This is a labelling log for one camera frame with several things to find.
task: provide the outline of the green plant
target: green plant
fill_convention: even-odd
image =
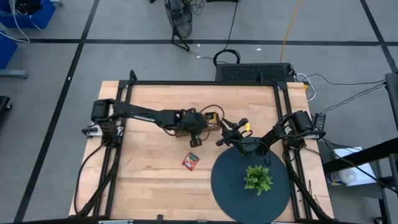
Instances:
[[[268,191],[271,189],[272,177],[268,176],[268,168],[255,165],[254,167],[248,166],[246,172],[247,176],[244,178],[246,181],[245,189],[257,189],[257,195],[260,195],[263,190]]]

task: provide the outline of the white container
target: white container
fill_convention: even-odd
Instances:
[[[327,174],[325,177],[326,181],[332,186],[350,184],[356,181],[356,173],[352,169]]]

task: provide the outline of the wooden tabletop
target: wooden tabletop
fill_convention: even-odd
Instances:
[[[292,111],[309,112],[303,84],[288,83],[288,87]],[[115,98],[117,90],[118,82],[103,82],[99,99]],[[285,113],[281,91],[280,97]],[[265,135],[278,120],[274,91],[270,86],[134,85],[130,103],[154,110],[200,110],[209,104],[218,104],[230,121],[247,118],[256,137]],[[128,119],[111,218],[153,220],[162,214],[165,220],[232,220],[219,208],[210,185],[213,164],[228,148],[217,147],[215,142],[219,139],[221,131],[212,131],[202,146],[190,148],[190,136],[168,136],[153,123]],[[98,137],[87,141],[84,158],[100,145],[100,141]],[[306,143],[309,149],[318,151],[316,141],[306,140]],[[271,150],[282,158],[281,141],[272,145]],[[182,165],[188,152],[200,158],[193,172]],[[104,149],[96,153],[83,169],[78,191],[79,209],[98,186],[103,157]],[[314,198],[325,213],[333,217],[319,155],[301,150],[301,157],[307,187],[311,180]],[[105,190],[103,202],[107,194],[108,190]],[[297,193],[297,200],[300,201],[300,216],[304,217],[300,193]],[[104,206],[102,203],[100,214],[104,213]],[[294,221],[291,199],[276,221]]]

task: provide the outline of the desk fan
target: desk fan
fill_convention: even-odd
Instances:
[[[165,0],[167,17],[173,29],[172,44],[189,52],[189,46],[184,39],[192,33],[192,12],[190,2],[187,0]],[[184,46],[174,42],[177,36]]]

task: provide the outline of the fan stand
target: fan stand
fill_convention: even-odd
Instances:
[[[174,42],[174,36],[177,36],[177,37],[181,40],[181,42],[185,45],[185,47],[184,47],[184,46],[181,46],[180,44],[175,43],[175,42]],[[189,46],[188,46],[188,45],[185,43],[185,41],[181,38],[180,34],[178,33],[178,31],[177,31],[175,28],[173,28],[172,44],[174,44],[174,45],[176,45],[177,47],[180,47],[180,48],[186,50],[187,52],[189,52],[189,50],[190,50]]]

